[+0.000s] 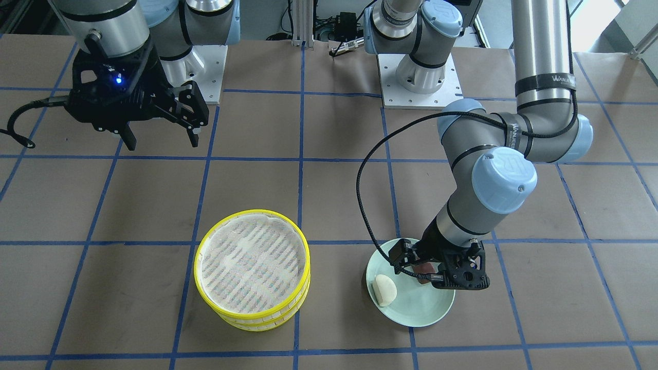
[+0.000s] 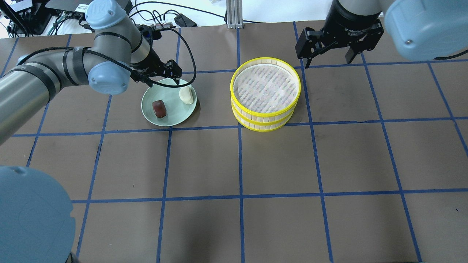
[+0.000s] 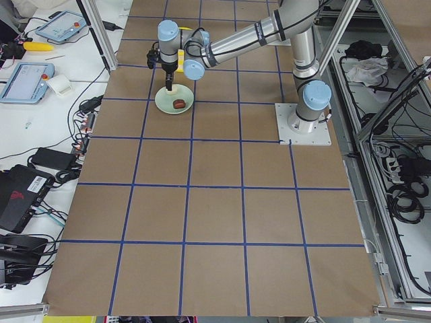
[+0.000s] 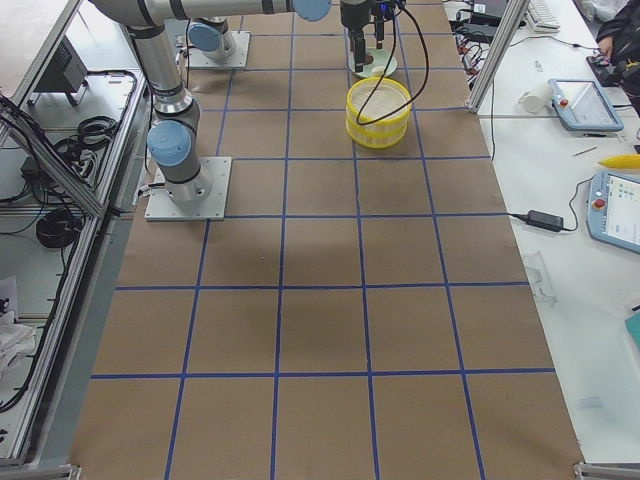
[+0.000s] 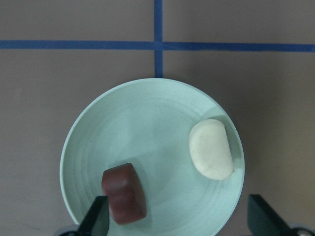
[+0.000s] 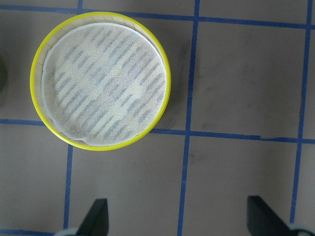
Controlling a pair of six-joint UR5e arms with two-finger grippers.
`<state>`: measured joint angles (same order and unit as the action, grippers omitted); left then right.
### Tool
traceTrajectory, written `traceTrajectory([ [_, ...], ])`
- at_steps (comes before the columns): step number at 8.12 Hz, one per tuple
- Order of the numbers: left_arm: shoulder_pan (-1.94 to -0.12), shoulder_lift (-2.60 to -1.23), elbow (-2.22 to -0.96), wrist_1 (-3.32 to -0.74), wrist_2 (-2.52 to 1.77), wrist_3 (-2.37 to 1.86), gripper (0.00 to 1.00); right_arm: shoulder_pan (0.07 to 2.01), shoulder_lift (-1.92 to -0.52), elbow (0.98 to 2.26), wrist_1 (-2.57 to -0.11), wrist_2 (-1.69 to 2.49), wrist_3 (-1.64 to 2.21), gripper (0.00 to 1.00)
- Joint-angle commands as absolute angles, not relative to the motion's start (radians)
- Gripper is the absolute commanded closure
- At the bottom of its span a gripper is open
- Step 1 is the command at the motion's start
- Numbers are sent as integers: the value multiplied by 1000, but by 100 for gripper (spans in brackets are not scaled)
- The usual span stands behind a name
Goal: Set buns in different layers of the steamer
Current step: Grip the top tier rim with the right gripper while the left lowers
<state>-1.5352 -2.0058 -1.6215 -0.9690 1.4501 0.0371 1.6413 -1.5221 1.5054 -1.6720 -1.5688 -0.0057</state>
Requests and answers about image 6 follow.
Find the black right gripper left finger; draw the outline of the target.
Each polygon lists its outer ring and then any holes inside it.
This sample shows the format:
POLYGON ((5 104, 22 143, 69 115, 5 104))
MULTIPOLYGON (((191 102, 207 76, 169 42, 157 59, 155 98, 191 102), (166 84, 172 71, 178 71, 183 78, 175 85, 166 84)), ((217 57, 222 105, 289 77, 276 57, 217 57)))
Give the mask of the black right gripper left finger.
POLYGON ((107 199, 96 199, 78 228, 77 236, 107 236, 109 215, 107 199))

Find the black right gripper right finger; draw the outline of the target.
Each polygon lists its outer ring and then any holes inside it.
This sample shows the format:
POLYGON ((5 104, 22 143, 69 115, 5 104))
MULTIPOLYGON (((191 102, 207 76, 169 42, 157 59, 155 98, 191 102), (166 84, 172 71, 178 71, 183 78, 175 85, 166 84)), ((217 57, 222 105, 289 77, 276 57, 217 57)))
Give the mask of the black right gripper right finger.
POLYGON ((251 236, 294 236, 260 196, 247 197, 247 228, 251 236))

